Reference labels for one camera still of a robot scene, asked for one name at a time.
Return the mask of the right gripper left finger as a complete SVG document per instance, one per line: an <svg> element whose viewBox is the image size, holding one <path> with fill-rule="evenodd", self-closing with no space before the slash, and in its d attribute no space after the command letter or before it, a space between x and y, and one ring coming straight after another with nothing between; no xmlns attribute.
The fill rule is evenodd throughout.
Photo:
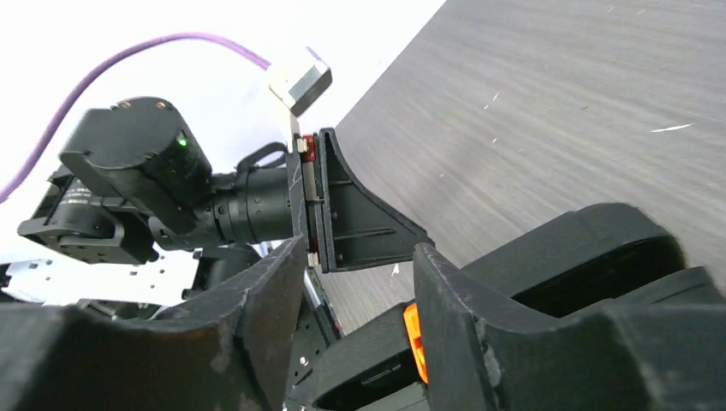
<svg viewBox="0 0 726 411"><path fill-rule="evenodd" d="M279 410L305 266L298 236L153 320L4 304L1 407Z"/></svg>

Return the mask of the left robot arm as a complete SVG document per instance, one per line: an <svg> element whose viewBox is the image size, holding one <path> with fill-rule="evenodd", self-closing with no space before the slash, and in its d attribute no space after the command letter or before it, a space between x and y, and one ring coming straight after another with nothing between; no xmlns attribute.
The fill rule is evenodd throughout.
<svg viewBox="0 0 726 411"><path fill-rule="evenodd" d="M176 107L134 98L89 110L59 158L17 232L87 264L301 236L323 272L357 271L409 261L430 240L360 182L331 128L293 133L216 174Z"/></svg>

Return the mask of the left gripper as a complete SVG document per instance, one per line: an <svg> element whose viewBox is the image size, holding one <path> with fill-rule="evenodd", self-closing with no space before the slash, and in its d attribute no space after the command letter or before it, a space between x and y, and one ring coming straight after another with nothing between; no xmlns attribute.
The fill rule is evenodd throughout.
<svg viewBox="0 0 726 411"><path fill-rule="evenodd" d="M292 233L322 272L407 262L427 231L366 188L343 156L333 128L295 134L286 152Z"/></svg>

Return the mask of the black tool kit case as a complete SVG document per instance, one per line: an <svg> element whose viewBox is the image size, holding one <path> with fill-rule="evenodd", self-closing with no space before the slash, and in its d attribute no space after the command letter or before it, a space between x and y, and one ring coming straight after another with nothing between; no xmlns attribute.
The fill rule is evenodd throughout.
<svg viewBox="0 0 726 411"><path fill-rule="evenodd" d="M722 305L708 271L689 267L666 229L623 203L562 214L458 268L552 318L608 305ZM332 345L290 401L315 410L433 410L417 302Z"/></svg>

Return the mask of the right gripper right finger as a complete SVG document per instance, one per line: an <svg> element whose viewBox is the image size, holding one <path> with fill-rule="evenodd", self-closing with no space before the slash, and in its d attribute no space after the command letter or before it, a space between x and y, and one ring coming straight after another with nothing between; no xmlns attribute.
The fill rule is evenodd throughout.
<svg viewBox="0 0 726 411"><path fill-rule="evenodd" d="M608 305L552 318L414 249L433 410L722 410L722 305Z"/></svg>

